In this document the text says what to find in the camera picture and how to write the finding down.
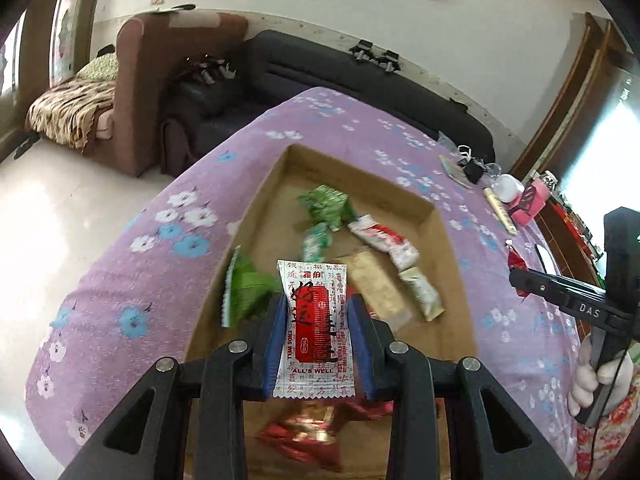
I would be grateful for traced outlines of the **right gloved hand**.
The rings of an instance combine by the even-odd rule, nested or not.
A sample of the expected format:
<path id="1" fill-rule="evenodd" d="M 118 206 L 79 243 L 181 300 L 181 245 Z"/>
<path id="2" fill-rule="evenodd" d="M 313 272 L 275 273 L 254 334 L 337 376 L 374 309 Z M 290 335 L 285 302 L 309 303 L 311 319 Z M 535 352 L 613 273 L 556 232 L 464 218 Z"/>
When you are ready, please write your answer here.
<path id="1" fill-rule="evenodd" d="M 628 352 L 622 358 L 602 364 L 597 370 L 591 366 L 591 352 L 591 336 L 588 335 L 580 344 L 570 391 L 567 393 L 567 408 L 574 418 L 583 408 L 590 408 L 599 386 L 612 387 L 602 415 L 612 413 L 628 396 L 634 376 L 634 363 Z"/>

